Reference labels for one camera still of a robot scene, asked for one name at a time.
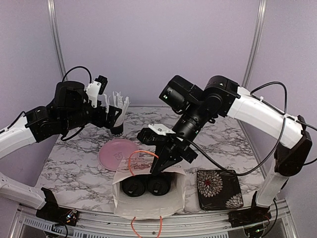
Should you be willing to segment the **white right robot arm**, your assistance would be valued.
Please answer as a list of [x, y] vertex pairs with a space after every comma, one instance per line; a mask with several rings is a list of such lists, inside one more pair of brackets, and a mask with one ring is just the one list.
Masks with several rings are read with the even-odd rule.
[[299, 173], [312, 147], [301, 116], [289, 115], [285, 110], [269, 105], [237, 82], [213, 76], [204, 89], [176, 75], [166, 85], [159, 98], [168, 104], [180, 119], [170, 130], [151, 130], [155, 141], [156, 158], [151, 167], [158, 174], [170, 166], [197, 157], [190, 146], [206, 123], [217, 117], [230, 117], [263, 131], [276, 139], [271, 150], [275, 157], [271, 169], [245, 217], [256, 222], [264, 215], [274, 197], [288, 180]]

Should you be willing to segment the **pink round plate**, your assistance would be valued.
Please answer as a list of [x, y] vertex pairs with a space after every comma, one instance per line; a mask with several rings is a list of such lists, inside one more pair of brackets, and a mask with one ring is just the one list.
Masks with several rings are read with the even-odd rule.
[[100, 165], [115, 172], [122, 159], [128, 158], [132, 152], [137, 151], [139, 146], [128, 139], [113, 139], [105, 143], [98, 154]]

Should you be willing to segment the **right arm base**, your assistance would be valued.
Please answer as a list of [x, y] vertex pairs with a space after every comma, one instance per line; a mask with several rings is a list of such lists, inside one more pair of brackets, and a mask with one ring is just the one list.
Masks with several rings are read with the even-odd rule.
[[256, 195], [257, 192], [255, 192], [255, 194], [253, 195], [250, 208], [228, 213], [228, 221], [231, 224], [232, 228], [259, 223], [272, 218], [269, 211], [270, 207], [259, 207], [256, 204]]

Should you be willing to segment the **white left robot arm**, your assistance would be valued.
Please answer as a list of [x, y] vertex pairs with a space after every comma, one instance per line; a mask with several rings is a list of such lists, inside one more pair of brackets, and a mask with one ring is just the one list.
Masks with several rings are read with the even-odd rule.
[[81, 132], [86, 125], [111, 129], [122, 113], [118, 107], [102, 106], [98, 96], [107, 85], [107, 78], [100, 76], [87, 86], [77, 81], [59, 82], [54, 98], [46, 106], [38, 106], [20, 115], [0, 131], [0, 157], [60, 135], [62, 141], [75, 137], [69, 131]]

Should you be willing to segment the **black floral square plate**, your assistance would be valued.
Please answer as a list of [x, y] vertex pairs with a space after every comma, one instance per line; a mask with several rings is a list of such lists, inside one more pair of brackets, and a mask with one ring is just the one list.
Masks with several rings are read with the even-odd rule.
[[198, 170], [196, 184], [199, 206], [205, 211], [239, 209], [244, 206], [234, 170]]

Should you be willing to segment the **cream bear paper bag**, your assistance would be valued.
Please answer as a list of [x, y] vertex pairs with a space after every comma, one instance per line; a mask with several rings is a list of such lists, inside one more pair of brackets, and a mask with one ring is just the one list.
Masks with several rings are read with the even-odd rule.
[[[150, 173], [152, 159], [156, 154], [137, 150], [128, 158], [122, 159], [112, 182], [114, 214], [134, 222], [135, 220], [159, 220], [169, 217], [185, 207], [186, 174], [180, 165], [171, 166], [154, 176]], [[163, 196], [154, 196], [148, 189], [139, 197], [129, 197], [121, 189], [121, 182], [133, 176], [144, 176], [147, 181], [151, 177], [163, 176], [171, 180], [170, 191]]]

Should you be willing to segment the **black paper coffee cup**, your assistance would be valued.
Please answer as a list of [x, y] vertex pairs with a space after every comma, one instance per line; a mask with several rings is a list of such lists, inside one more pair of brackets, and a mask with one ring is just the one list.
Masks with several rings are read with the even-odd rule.
[[171, 180], [167, 177], [151, 177], [147, 181], [147, 189], [154, 196], [166, 195], [171, 188]]

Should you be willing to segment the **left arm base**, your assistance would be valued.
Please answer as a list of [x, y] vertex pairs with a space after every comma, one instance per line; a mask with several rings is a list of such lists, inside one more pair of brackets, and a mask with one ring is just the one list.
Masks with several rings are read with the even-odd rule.
[[76, 226], [79, 215], [78, 211], [76, 209], [60, 207], [50, 189], [42, 187], [41, 191], [44, 192], [45, 204], [41, 209], [37, 209], [36, 217], [52, 222]]

